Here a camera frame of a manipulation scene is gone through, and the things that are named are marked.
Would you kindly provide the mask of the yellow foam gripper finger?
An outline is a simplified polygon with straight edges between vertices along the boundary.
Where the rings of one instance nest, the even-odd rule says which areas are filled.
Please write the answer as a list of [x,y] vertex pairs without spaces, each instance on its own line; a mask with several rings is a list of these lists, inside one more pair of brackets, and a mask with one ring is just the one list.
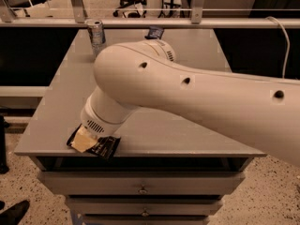
[[75,150],[83,153],[86,150],[92,148],[97,143],[97,137],[88,131],[83,125],[79,126],[79,129],[75,132],[71,147]]

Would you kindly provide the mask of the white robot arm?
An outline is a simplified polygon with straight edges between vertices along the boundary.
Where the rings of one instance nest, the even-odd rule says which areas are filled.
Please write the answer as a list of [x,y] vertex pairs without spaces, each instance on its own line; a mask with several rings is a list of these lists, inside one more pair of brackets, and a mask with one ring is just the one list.
[[137,108],[152,108],[300,166],[299,81],[185,67],[172,53],[161,40],[102,50],[81,112],[87,134],[111,136]]

